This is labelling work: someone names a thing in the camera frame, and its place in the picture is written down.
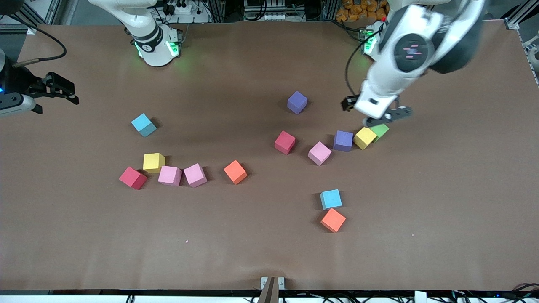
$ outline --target red cube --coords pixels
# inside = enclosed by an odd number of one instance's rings
[[[277,140],[275,140],[275,148],[285,155],[288,155],[288,153],[290,153],[290,151],[294,147],[294,144],[296,144],[296,138],[293,135],[290,135],[289,133],[285,132],[284,130],[277,137]]]
[[[124,171],[123,174],[120,176],[120,181],[125,183],[127,186],[137,190],[144,185],[147,179],[148,178],[146,176],[136,171],[132,167],[128,167],[126,171]]]

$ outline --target cyan cube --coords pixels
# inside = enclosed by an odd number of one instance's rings
[[[323,210],[342,206],[341,194],[339,194],[338,189],[323,191],[320,194],[320,200],[322,200]]]
[[[349,132],[343,132],[338,130],[333,139],[333,149],[343,152],[349,152],[352,150],[352,140],[354,134]]]
[[[296,115],[299,115],[306,106],[307,97],[298,91],[288,98],[288,108]]]
[[[135,120],[131,121],[131,124],[143,137],[147,137],[157,129],[157,127],[151,123],[150,119],[148,119],[146,114],[138,116]]]

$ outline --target black cable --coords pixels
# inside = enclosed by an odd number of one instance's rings
[[[526,284],[526,285],[523,285],[523,286],[521,286],[521,287],[519,287],[519,288],[515,288],[514,290],[512,290],[512,292],[521,291],[521,290],[523,290],[523,289],[525,289],[525,288],[528,288],[528,287],[530,287],[530,286],[539,286],[539,284],[537,284],[537,283]]]
[[[208,13],[210,13],[214,18],[215,18],[215,17],[222,18],[222,19],[225,18],[225,17],[220,16],[220,15],[215,15],[215,14],[210,10],[210,8],[208,7],[208,4],[207,4],[205,1],[199,1],[198,4],[200,4],[200,2],[203,3],[203,5],[204,5],[204,7],[206,8],[206,10],[208,11]]]
[[[27,60],[25,62],[29,62],[28,64],[24,64],[23,62],[21,62],[21,63],[19,63],[20,66],[25,66],[25,65],[29,65],[29,64],[33,64],[33,63],[37,63],[37,62],[41,62],[41,61],[52,61],[52,60],[60,59],[60,58],[62,58],[63,56],[65,56],[67,54],[67,49],[66,49],[65,45],[62,42],[60,42],[60,40],[58,40],[54,36],[52,36],[51,34],[47,33],[46,31],[44,31],[44,30],[42,30],[40,28],[38,28],[37,26],[33,26],[33,25],[29,24],[29,23],[26,23],[26,22],[22,21],[19,17],[15,16],[15,15],[11,15],[10,17],[12,19],[16,20],[16,21],[19,21],[21,24],[26,25],[27,27],[35,29],[36,31],[46,35],[47,37],[51,38],[52,40],[54,40],[54,42],[58,43],[58,45],[60,45],[62,47],[62,53],[57,55],[57,56],[45,57],[45,58],[36,58],[36,59],[32,59],[32,60]]]
[[[473,294],[471,291],[468,291],[468,293],[469,293],[470,295],[472,295],[472,297],[477,298],[479,301],[481,301],[481,302],[483,302],[483,303],[488,303],[487,301],[483,300],[482,297]]]
[[[249,19],[247,17],[244,17],[244,18],[247,21],[258,21],[264,17],[264,15],[266,14],[267,8],[268,8],[268,2],[267,0],[264,0],[264,2],[260,4],[260,13],[258,13],[258,16],[256,16],[254,19]]]
[[[340,28],[342,28],[342,29],[345,29],[345,30],[348,30],[348,31],[351,31],[351,32],[361,32],[360,29],[354,29],[354,28],[352,28],[352,27],[348,27],[348,26],[346,26],[346,25],[344,25],[344,24],[341,24],[341,23],[339,23],[339,22],[337,22],[337,21],[335,21],[335,20],[333,20],[333,19],[324,19],[324,20],[322,20],[322,21],[325,21],[325,22],[331,22],[331,23],[337,25],[338,27],[340,27]]]
[[[356,49],[352,52],[352,54],[348,58],[348,61],[346,62],[346,67],[344,68],[344,80],[346,81],[346,86],[348,87],[348,90],[350,91],[350,93],[353,96],[357,96],[357,94],[354,92],[354,89],[350,85],[350,80],[348,79],[348,68],[350,67],[350,62],[352,61],[352,59],[353,59],[354,55],[357,53],[357,51],[360,50],[360,48],[365,44],[365,42],[367,42],[374,35],[380,33],[381,31],[383,31],[383,27],[384,27],[384,24],[382,23],[380,25],[380,28],[378,29],[378,31],[368,35],[367,38],[364,41],[361,41],[360,44],[356,47]]]

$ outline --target foam cube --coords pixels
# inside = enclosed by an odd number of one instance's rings
[[[160,153],[144,155],[142,169],[150,174],[159,173],[163,165],[165,165],[165,157]]]
[[[170,186],[179,186],[179,181],[182,178],[182,170],[172,166],[161,166],[159,173],[159,183]]]
[[[136,171],[132,167],[128,167],[126,171],[120,176],[120,181],[125,183],[127,186],[139,190],[148,178]]]
[[[385,133],[388,132],[389,127],[385,124],[376,125],[370,128],[370,130],[376,134],[376,139],[374,139],[373,143],[378,141],[381,136],[383,136]]]
[[[361,149],[366,149],[374,139],[376,139],[376,134],[370,128],[363,127],[354,136],[354,143]]]
[[[323,191],[320,194],[320,200],[322,201],[323,210],[342,206],[341,194],[338,189]]]
[[[200,186],[208,181],[200,164],[187,167],[183,170],[187,183],[192,187]]]
[[[131,124],[143,137],[147,137],[157,129],[146,114],[138,116],[135,120],[131,121]]]
[[[346,218],[341,215],[338,211],[333,208],[330,208],[326,215],[322,218],[322,225],[332,232],[338,232],[344,223]]]
[[[296,144],[296,138],[293,135],[285,132],[284,130],[275,140],[275,148],[281,153],[288,155],[294,145]]]
[[[225,167],[224,170],[230,180],[232,180],[232,183],[236,185],[247,177],[247,172],[241,166],[241,164],[239,164],[238,160],[234,160],[227,167]]]
[[[320,166],[324,163],[329,155],[331,150],[327,148],[322,142],[318,142],[313,148],[309,151],[309,159],[313,160],[316,165]]]
[[[333,139],[333,149],[343,152],[349,152],[352,150],[353,133],[343,132],[338,130]]]
[[[293,93],[292,96],[288,98],[288,108],[296,115],[299,115],[306,106],[307,97],[298,91]]]

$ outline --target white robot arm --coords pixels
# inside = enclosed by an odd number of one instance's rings
[[[418,5],[396,11],[382,34],[379,59],[367,72],[357,96],[342,102],[343,110],[364,113],[371,127],[410,116],[412,109],[399,106],[400,93],[428,68],[449,73],[464,67],[475,54],[485,0],[467,0],[455,18]],[[396,108],[389,109],[395,102]]]
[[[150,11],[157,0],[88,0],[125,25],[139,51],[151,66],[163,66],[179,56],[181,33],[165,24],[157,24]]]

